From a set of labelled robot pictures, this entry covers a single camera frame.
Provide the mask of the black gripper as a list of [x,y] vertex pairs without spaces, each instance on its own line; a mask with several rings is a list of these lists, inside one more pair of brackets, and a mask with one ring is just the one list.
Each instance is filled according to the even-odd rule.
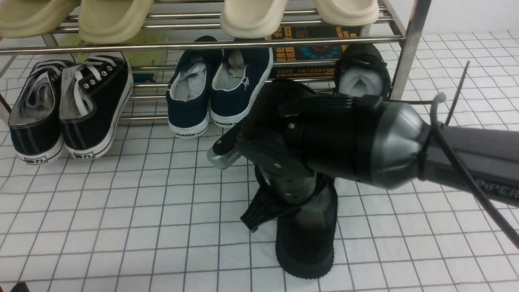
[[326,206],[323,174],[385,187],[373,157],[383,103],[379,95],[318,94],[288,79],[263,85],[235,143],[256,164],[259,188],[240,217],[249,231],[300,206]]

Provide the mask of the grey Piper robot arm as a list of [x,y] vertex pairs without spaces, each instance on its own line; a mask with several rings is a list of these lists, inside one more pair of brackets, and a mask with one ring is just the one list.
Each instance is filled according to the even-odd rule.
[[321,173],[395,189],[419,179],[472,193],[502,231],[516,231],[491,201],[518,206],[518,132],[430,124],[413,107],[381,96],[319,94],[299,82],[264,85],[236,148],[286,178]]

